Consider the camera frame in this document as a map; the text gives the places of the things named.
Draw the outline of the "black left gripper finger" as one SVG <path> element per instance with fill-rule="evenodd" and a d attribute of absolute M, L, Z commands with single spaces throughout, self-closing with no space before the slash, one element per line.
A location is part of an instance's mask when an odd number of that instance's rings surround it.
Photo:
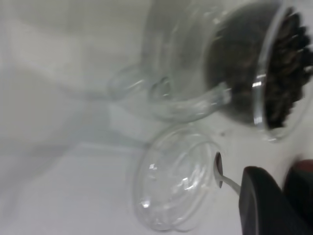
<path fill-rule="evenodd" d="M 243 171 L 239 213 L 244 235 L 311 235 L 313 230 L 296 213 L 274 178 L 263 168 Z"/>

